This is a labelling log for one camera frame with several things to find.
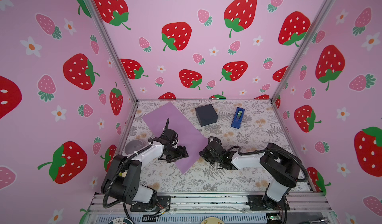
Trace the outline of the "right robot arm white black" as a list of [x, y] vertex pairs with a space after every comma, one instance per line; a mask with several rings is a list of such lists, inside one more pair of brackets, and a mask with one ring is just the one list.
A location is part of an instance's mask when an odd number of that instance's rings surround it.
[[309, 178], [302, 161], [274, 143], [269, 143], [262, 150], [242, 152], [240, 146], [225, 149], [220, 139], [209, 137], [207, 146], [199, 154], [217, 169], [264, 168], [272, 176], [272, 180], [260, 201], [248, 204], [255, 208], [286, 209], [286, 195], [297, 183], [307, 182]]

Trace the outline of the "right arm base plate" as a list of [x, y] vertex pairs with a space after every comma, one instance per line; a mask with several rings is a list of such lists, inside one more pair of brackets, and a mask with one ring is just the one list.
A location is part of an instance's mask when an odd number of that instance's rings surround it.
[[290, 207], [285, 197], [276, 202], [266, 195], [248, 195], [246, 205], [251, 211], [289, 211]]

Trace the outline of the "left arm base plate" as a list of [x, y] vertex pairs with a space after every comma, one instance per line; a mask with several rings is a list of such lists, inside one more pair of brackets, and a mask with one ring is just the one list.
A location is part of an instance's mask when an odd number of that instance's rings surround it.
[[162, 212], [170, 209], [171, 196], [156, 196], [148, 203], [135, 202], [130, 206], [130, 212]]

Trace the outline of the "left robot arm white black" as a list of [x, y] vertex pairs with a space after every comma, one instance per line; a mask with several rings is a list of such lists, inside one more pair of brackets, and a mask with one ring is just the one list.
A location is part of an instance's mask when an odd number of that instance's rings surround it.
[[101, 186], [101, 193], [104, 194], [102, 206], [107, 209], [119, 203], [140, 203], [147, 209], [155, 208], [157, 191], [140, 184], [141, 170], [155, 159], [172, 163], [188, 158], [187, 148], [178, 145], [178, 141], [178, 134], [165, 128], [161, 136], [149, 138], [144, 148], [135, 150], [129, 156], [115, 156]]

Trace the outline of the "dark grey gift box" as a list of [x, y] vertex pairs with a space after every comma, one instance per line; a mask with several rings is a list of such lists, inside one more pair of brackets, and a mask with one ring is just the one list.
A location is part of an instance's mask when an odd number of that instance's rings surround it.
[[214, 124], [218, 120], [218, 114], [212, 104], [197, 107], [195, 111], [201, 127]]

